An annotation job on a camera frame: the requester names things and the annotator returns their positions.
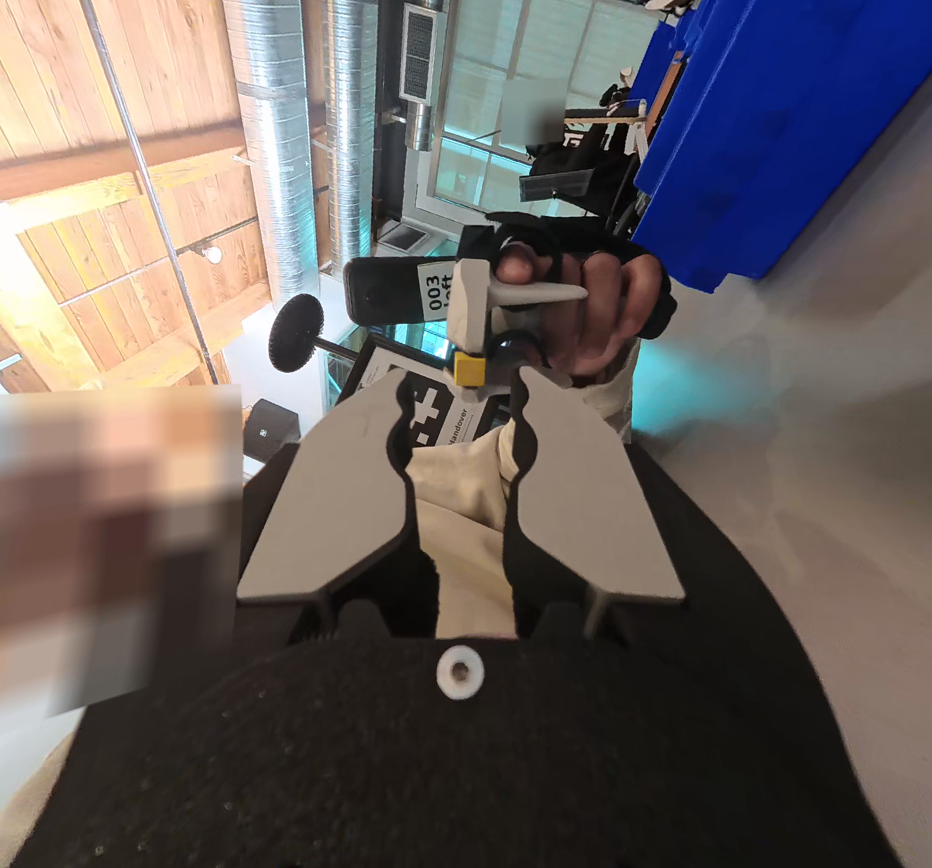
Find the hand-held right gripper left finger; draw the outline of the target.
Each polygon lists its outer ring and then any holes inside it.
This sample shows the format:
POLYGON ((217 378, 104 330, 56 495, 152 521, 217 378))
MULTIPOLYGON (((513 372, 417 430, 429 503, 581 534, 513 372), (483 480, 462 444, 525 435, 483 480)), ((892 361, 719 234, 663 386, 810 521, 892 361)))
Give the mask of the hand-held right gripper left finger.
POLYGON ((304 607, 321 638, 353 625, 435 636, 439 575, 421 547, 406 472, 409 377, 389 371, 300 442, 239 578, 239 603, 304 607))

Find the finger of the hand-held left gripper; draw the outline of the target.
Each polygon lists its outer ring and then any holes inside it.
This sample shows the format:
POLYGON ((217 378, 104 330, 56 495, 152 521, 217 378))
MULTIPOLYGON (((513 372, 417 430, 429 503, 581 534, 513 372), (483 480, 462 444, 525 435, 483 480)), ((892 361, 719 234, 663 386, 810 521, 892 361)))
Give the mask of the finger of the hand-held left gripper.
POLYGON ((484 352, 491 279, 486 259, 464 258, 453 269, 447 338, 459 351, 484 352))

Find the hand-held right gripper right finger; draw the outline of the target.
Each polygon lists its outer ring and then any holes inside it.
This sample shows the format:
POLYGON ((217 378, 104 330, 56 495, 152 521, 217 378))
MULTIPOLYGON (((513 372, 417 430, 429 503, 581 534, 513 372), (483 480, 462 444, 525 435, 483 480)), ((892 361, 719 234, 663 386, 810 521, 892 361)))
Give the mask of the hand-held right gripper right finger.
POLYGON ((623 439, 570 389, 523 366, 511 411, 502 564, 518 636, 568 605, 593 637, 616 605, 680 607, 684 586, 623 439))

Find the blue plastic bin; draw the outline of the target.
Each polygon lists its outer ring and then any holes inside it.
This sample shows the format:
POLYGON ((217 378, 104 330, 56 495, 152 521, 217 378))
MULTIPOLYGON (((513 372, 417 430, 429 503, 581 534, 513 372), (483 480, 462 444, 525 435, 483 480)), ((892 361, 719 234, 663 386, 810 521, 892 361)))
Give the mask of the blue plastic bin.
POLYGON ((705 293, 766 276, 930 75, 930 2, 702 0, 635 242, 705 293))

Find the grey desk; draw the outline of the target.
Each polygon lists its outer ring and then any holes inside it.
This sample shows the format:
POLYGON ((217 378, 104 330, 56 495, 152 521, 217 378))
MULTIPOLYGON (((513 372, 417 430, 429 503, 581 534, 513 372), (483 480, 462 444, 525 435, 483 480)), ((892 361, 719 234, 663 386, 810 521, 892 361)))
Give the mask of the grey desk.
POLYGON ((637 438, 809 653, 906 866, 930 866, 931 93, 762 280, 642 346, 637 438))

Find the person's left hand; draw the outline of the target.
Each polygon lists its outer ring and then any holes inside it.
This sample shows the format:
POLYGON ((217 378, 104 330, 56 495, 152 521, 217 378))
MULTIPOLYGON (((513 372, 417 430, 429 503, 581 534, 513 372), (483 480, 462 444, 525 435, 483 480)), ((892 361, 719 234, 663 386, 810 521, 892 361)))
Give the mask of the person's left hand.
POLYGON ((661 296, 663 274, 652 255, 625 263, 604 251, 563 255, 558 279, 584 288, 587 296, 543 306, 540 339, 550 367, 584 384, 606 379, 646 326, 661 296))

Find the black round disc stand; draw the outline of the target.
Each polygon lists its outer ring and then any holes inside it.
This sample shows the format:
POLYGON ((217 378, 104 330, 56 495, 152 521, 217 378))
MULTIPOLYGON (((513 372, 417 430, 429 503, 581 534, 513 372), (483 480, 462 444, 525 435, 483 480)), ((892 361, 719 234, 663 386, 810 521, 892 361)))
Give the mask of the black round disc stand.
POLYGON ((288 300, 277 312, 270 328, 267 352, 275 370, 294 373, 302 369, 317 350, 322 350, 350 364, 359 353, 322 337, 324 312, 320 301, 309 294, 288 300))

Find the black speaker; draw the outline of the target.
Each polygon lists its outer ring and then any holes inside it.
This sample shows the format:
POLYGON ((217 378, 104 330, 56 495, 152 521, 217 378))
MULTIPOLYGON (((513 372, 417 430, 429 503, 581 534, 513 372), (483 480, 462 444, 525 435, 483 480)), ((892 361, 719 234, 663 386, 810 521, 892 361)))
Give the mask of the black speaker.
POLYGON ((260 464, 283 447, 300 442, 298 414, 265 398, 251 407, 243 427, 243 454, 260 464))

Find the framed tag poster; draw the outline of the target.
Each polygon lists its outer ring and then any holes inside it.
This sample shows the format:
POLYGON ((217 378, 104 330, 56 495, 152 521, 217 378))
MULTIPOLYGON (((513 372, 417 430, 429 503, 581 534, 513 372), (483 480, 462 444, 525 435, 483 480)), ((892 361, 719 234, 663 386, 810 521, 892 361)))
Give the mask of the framed tag poster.
POLYGON ((379 381, 392 370, 403 369, 414 396, 409 434, 415 448, 470 443, 503 427, 509 419, 505 400, 493 397, 467 404, 455 396, 445 376, 449 342, 429 335, 429 347, 412 347, 375 331, 367 331, 358 356, 348 361, 328 353, 327 408, 379 381))

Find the white air vent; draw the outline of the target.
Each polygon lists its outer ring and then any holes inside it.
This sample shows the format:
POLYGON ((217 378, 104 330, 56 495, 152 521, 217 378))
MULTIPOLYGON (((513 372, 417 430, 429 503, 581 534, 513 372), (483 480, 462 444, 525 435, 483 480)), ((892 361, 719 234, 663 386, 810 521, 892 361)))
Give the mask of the white air vent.
POLYGON ((399 84, 402 100, 425 106, 436 104, 446 33, 446 12, 404 4, 399 84))

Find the silver ventilation duct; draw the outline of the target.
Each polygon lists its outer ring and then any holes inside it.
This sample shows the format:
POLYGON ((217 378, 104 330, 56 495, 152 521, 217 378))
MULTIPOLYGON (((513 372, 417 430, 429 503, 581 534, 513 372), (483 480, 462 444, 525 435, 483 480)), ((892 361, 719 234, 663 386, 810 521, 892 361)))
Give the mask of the silver ventilation duct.
POLYGON ((301 0, 222 0, 276 308, 319 293, 301 0))
POLYGON ((379 0, 321 0, 331 266, 343 280, 372 244, 379 0))

